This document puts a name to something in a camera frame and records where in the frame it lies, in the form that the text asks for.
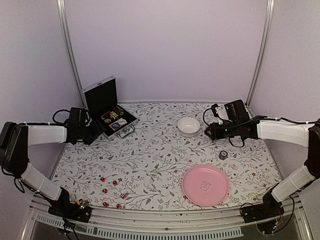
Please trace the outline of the small stack poker chips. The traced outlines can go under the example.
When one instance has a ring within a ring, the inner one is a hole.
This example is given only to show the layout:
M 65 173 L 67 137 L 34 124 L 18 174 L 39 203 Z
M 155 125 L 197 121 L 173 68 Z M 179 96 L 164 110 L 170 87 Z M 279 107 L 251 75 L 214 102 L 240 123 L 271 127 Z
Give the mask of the small stack poker chips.
M 228 153 L 225 151 L 225 150 L 222 150 L 219 155 L 218 155 L 218 158 L 221 159 L 221 160 L 225 160 L 228 158 Z

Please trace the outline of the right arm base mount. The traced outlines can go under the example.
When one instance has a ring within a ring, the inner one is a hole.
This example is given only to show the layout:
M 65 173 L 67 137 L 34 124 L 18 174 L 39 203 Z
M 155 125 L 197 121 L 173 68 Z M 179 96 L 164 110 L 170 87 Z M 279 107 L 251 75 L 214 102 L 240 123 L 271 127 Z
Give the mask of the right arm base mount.
M 252 204 L 245 202 L 239 209 L 240 215 L 243 217 L 245 223 L 252 223 L 269 218 L 280 217 L 285 213 L 281 204 L 268 207 L 264 203 Z

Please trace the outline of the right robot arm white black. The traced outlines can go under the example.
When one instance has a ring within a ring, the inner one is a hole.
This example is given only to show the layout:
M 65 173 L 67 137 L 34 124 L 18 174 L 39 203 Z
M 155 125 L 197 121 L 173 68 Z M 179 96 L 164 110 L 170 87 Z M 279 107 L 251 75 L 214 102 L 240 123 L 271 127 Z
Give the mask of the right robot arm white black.
M 262 218 L 274 214 L 282 201 L 296 192 L 301 192 L 320 178 L 320 122 L 296 121 L 285 117 L 272 118 L 266 115 L 251 116 L 241 99 L 224 105 L 226 118 L 218 112 L 218 104 L 207 108 L 217 119 L 206 123 L 204 133 L 212 140 L 238 137 L 247 139 L 280 142 L 305 149 L 306 160 L 281 182 L 273 186 L 262 199 L 258 213 Z

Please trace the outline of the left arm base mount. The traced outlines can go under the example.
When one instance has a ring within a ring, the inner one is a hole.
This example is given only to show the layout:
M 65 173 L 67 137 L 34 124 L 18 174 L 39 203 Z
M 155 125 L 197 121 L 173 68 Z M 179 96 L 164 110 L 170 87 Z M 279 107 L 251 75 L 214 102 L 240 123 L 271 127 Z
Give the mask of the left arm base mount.
M 71 203 L 69 200 L 58 202 L 49 200 L 50 207 L 48 213 L 67 220 L 74 220 L 82 223 L 88 223 L 91 217 L 92 208 L 87 200 L 78 200 Z

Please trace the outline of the aluminium poker set case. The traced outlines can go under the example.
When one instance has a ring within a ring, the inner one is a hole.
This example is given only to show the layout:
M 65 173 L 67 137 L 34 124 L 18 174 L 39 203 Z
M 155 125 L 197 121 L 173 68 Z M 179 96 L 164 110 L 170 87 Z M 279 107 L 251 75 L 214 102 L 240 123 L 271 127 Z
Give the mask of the aluminium poker set case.
M 109 140 L 114 138 L 124 139 L 135 132 L 135 124 L 138 119 L 119 105 L 115 76 L 112 75 L 85 87 L 81 90 L 81 93 L 91 119 L 99 121 L 105 127 L 104 135 L 106 138 Z M 114 112 L 116 106 L 124 111 L 123 115 L 118 115 L 118 119 L 110 116 L 110 112 Z M 118 123 L 119 119 L 125 119 L 127 123 L 113 130 L 110 125 Z

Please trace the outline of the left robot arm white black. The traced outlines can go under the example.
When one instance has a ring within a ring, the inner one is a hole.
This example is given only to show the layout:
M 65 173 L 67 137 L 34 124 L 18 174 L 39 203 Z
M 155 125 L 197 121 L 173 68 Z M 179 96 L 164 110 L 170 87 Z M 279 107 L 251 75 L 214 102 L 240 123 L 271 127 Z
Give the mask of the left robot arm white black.
M 63 217 L 70 217 L 75 211 L 70 194 L 49 179 L 43 171 L 45 164 L 57 157 L 54 151 L 67 143 L 91 145 L 105 128 L 84 108 L 72 107 L 65 112 L 69 116 L 64 121 L 5 122 L 0 131 L 0 167 L 4 175 L 13 177 L 21 192 L 29 188 Z

